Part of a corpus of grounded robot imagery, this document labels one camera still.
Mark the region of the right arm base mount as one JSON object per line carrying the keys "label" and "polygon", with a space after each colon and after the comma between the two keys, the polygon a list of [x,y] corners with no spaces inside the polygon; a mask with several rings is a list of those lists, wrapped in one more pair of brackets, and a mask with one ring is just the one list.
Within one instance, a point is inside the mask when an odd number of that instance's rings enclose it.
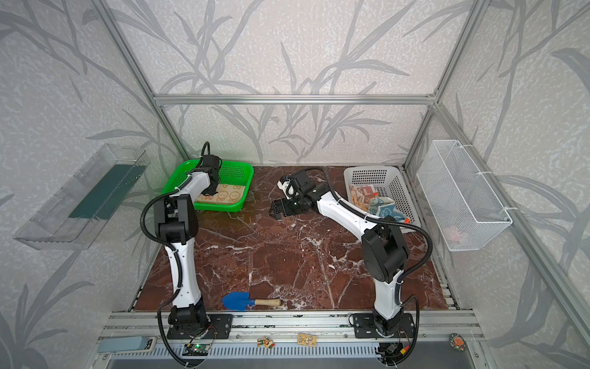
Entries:
{"label": "right arm base mount", "polygon": [[400,312],[390,320],[384,320],[375,312],[356,313],[349,316],[349,324],[353,327],[355,338],[413,338],[416,323],[413,315]]}

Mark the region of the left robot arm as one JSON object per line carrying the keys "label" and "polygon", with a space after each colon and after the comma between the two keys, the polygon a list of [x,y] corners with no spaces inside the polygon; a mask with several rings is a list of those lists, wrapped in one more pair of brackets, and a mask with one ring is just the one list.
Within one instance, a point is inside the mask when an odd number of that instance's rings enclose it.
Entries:
{"label": "left robot arm", "polygon": [[200,195],[216,193],[221,166],[222,160],[210,153],[210,143],[204,143],[198,163],[186,178],[170,192],[150,200],[141,212],[141,231],[165,247],[171,265],[175,291],[169,302],[167,339],[196,338],[206,334],[210,326],[196,277],[194,250],[199,223],[194,202]]}

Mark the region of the green plastic basket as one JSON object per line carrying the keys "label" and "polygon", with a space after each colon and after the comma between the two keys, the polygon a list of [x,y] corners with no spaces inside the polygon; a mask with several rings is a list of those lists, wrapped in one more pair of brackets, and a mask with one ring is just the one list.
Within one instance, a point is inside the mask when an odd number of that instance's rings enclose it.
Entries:
{"label": "green plastic basket", "polygon": [[[187,172],[194,169],[198,162],[198,159],[192,159],[180,164],[161,193],[171,192],[182,184],[187,179]],[[219,175],[218,193],[213,196],[199,195],[194,198],[196,211],[239,212],[244,206],[247,192],[254,178],[254,167],[246,162],[224,161]]]}

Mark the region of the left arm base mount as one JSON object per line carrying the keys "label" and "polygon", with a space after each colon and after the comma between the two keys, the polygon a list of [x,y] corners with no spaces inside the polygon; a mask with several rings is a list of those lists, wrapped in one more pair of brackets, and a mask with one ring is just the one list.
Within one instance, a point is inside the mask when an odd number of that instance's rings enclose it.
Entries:
{"label": "left arm base mount", "polygon": [[231,314],[213,314],[208,321],[201,323],[170,324],[168,340],[211,339],[226,340],[230,336],[233,322]]}

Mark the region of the blue patterned towel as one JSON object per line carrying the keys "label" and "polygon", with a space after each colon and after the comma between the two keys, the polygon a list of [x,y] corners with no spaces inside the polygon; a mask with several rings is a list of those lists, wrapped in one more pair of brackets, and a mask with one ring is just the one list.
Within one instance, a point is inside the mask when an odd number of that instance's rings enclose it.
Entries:
{"label": "blue patterned towel", "polygon": [[410,224],[410,219],[400,212],[391,198],[376,196],[370,199],[367,212],[379,218],[391,217],[395,222]]}

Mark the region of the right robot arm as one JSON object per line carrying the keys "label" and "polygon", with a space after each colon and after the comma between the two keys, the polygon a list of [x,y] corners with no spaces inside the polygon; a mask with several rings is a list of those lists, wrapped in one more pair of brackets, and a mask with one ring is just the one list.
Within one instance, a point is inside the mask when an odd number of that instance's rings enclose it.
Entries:
{"label": "right robot arm", "polygon": [[[272,202],[269,215],[276,220],[310,211],[336,221],[362,244],[364,264],[375,284],[373,321],[378,335],[391,337],[403,318],[401,287],[406,277],[419,270],[433,253],[430,235],[414,224],[379,218],[349,203],[332,186],[323,167],[308,167],[281,177],[277,183],[284,197]],[[410,251],[401,230],[409,229],[423,236],[427,250],[414,265],[407,267]]]}

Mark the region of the white plastic basket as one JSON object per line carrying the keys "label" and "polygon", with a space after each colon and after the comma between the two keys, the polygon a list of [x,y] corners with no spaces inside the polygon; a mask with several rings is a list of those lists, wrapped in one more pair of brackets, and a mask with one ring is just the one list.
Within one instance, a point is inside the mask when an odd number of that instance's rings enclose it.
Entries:
{"label": "white plastic basket", "polygon": [[344,180],[348,197],[350,197],[351,184],[371,185],[380,196],[393,199],[396,209],[407,216],[411,224],[422,227],[408,187],[397,167],[385,165],[350,167],[344,170]]}

